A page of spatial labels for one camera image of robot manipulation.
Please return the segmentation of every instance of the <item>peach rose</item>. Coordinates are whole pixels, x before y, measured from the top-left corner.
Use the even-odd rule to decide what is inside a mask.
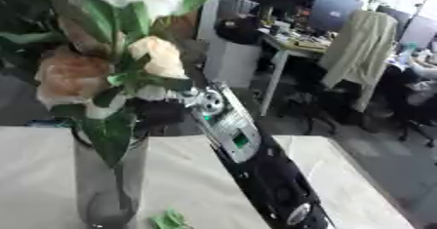
[[[83,103],[108,87],[107,61],[84,57],[59,47],[41,61],[35,79],[40,81],[37,97],[47,107],[57,104]]]
[[[140,59],[150,54],[151,60],[144,70],[161,77],[187,79],[178,49],[168,41],[155,36],[142,38],[129,47],[131,55]]]

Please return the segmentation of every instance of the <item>table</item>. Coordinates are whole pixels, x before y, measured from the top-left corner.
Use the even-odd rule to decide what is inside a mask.
[[[319,136],[275,136],[321,197],[339,229],[412,225]],[[79,229],[72,138],[66,129],[0,128],[0,228]],[[152,137],[137,229],[168,208],[194,228],[268,229],[221,166],[203,135]]]
[[[267,110],[270,106],[270,102],[273,99],[273,95],[278,86],[279,80],[281,79],[282,71],[284,70],[285,64],[289,56],[294,57],[319,57],[326,52],[326,49],[315,49],[309,47],[301,47],[296,45],[294,42],[286,42],[276,39],[274,36],[269,34],[263,35],[263,40],[269,45],[278,50],[278,53],[273,59],[275,64],[275,70],[268,83],[267,91],[265,92],[264,98],[262,100],[260,115],[265,116]]]

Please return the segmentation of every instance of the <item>stem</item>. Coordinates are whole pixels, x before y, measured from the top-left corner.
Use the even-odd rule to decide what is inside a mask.
[[[120,210],[129,210],[129,197],[126,195],[125,190],[123,188],[124,183],[124,173],[123,173],[123,165],[118,165],[114,168],[115,174],[115,184],[117,187],[118,193],[118,202],[120,206]]]
[[[121,29],[119,10],[116,7],[111,7],[112,9],[112,48],[111,48],[111,58],[114,64],[119,63],[120,56],[123,51],[123,39],[119,39],[118,34]]]

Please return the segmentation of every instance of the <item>office desk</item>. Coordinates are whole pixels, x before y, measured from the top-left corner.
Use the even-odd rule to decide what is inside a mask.
[[[307,177],[337,229],[414,229],[334,141],[274,136]],[[0,128],[0,228],[84,228],[75,209],[67,129]],[[137,223],[173,208],[197,229],[268,229],[204,135],[151,137]]]
[[[278,53],[272,60],[272,62],[275,64],[275,70],[273,71],[273,75],[271,76],[270,82],[268,83],[267,91],[265,92],[264,98],[262,99],[260,111],[261,116],[265,116],[267,114],[268,107],[270,106],[270,102],[273,99],[273,95],[276,91],[279,80],[281,79],[281,75],[284,70],[284,66],[287,63],[288,57],[319,57],[327,50],[327,48],[320,49],[298,46],[294,41],[279,40],[269,34],[264,34],[263,40],[275,49],[277,49]]]

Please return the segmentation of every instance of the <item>black bag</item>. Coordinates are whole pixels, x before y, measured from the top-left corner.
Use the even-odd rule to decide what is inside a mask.
[[[222,39],[241,45],[257,44],[262,35],[255,18],[223,20],[216,25],[216,33]]]

